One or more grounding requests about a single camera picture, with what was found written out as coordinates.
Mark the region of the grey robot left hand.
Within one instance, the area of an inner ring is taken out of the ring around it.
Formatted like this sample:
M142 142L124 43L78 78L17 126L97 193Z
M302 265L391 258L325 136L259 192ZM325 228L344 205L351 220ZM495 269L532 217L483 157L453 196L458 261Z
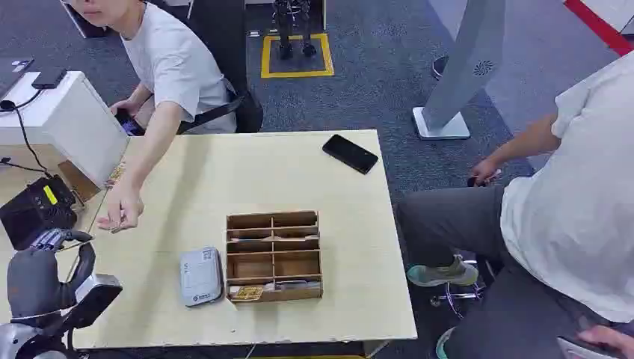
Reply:
M7 267L12 318L37 318L76 305L76 290L92 275L96 261L92 240L86 232L55 228L42 232L29 247L16 252ZM72 241L81 243L80 260L70 280L62 282L56 253Z

